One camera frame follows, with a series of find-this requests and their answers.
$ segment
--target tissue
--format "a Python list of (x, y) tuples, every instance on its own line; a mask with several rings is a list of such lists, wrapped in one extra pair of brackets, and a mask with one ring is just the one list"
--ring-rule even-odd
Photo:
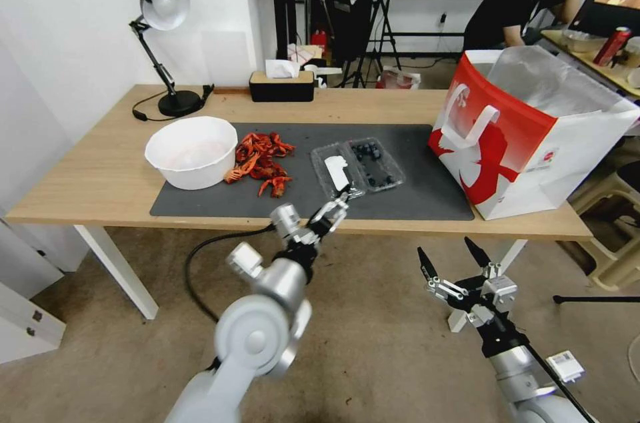
[(267, 78), (297, 78), (300, 64), (289, 60), (265, 60)]

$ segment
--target tissue box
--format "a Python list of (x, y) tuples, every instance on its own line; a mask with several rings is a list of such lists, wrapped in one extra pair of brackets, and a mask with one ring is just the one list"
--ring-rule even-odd
[(255, 71), (249, 79), (253, 101), (312, 101), (313, 72), (301, 71), (295, 79), (270, 79), (262, 71)]

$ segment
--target wooden table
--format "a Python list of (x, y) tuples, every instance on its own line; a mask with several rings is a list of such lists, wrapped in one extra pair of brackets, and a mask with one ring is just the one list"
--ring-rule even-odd
[[(197, 87), (184, 87), (201, 91)], [(103, 226), (249, 230), (268, 218), (151, 216), (163, 177), (145, 160), (149, 137), (168, 123), (141, 122), (131, 115), (134, 102), (162, 90), (136, 85), (67, 153), (46, 177), (9, 212), (16, 223), (73, 225), (100, 261), (147, 318), (157, 305)], [(231, 122), (433, 124), (445, 100), (440, 90), (325, 89), (312, 103), (254, 103), (246, 93), (213, 94), (198, 115)], [(139, 107), (157, 114), (155, 100)], [(565, 203), (560, 209), (484, 221), (349, 220), (340, 232), (393, 235), (481, 235), (515, 239), (503, 264), (511, 263), (527, 239), (585, 240), (591, 232)]]
[(614, 91), (622, 90), (629, 100), (637, 101), (640, 99), (640, 89), (633, 88), (626, 78), (623, 78), (619, 73), (616, 73), (610, 67), (600, 67), (593, 62), (593, 59), (598, 54), (597, 51), (579, 53), (571, 51), (566, 45), (562, 43), (562, 30), (542, 30), (542, 36), (550, 41), (558, 50), (562, 51), (566, 55), (572, 57), (583, 69), (587, 70), (586, 73), (591, 76), (600, 76), (614, 86)]

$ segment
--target light stand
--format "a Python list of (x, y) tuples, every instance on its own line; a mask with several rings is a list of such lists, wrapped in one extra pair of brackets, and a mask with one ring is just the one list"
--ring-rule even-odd
[(140, 8), (142, 15), (130, 22), (129, 26), (167, 87), (167, 94), (158, 102), (160, 113), (168, 117), (184, 117), (198, 111), (204, 107), (204, 99), (192, 91), (175, 90), (173, 77), (165, 66), (156, 60), (144, 38), (144, 32), (150, 28), (172, 30), (180, 26), (189, 12), (189, 0), (140, 0)]

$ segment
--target plastic container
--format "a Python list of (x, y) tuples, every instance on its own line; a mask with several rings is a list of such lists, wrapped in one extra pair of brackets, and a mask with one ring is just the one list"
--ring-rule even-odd
[(199, 190), (222, 181), (235, 164), (238, 134), (215, 117), (178, 120), (154, 133), (145, 158), (174, 187)]
[(405, 182), (405, 174), (378, 139), (349, 140), (346, 143), (358, 162), (367, 192), (389, 190)]
[(347, 163), (344, 171), (351, 186), (349, 195), (352, 199), (367, 193), (389, 190), (405, 182), (405, 174), (377, 139), (333, 143), (311, 151), (313, 168), (322, 189), (330, 199), (337, 197), (341, 189), (335, 188), (325, 162), (329, 157), (336, 156), (343, 157)]
[(356, 199), (362, 197), (366, 193), (366, 186), (358, 170), (359, 165), (355, 159), (355, 155), (351, 152), (349, 145), (345, 143), (333, 143), (311, 151), (311, 164), (327, 198), (333, 200), (338, 197), (338, 189), (335, 188), (333, 179), (329, 174), (329, 169), (325, 164), (325, 161), (329, 157), (343, 157), (346, 160), (347, 168), (344, 169), (344, 171), (351, 185), (349, 198)]
[(602, 48), (606, 38), (596, 37), (576, 30), (562, 31), (562, 44), (576, 53), (596, 52)]

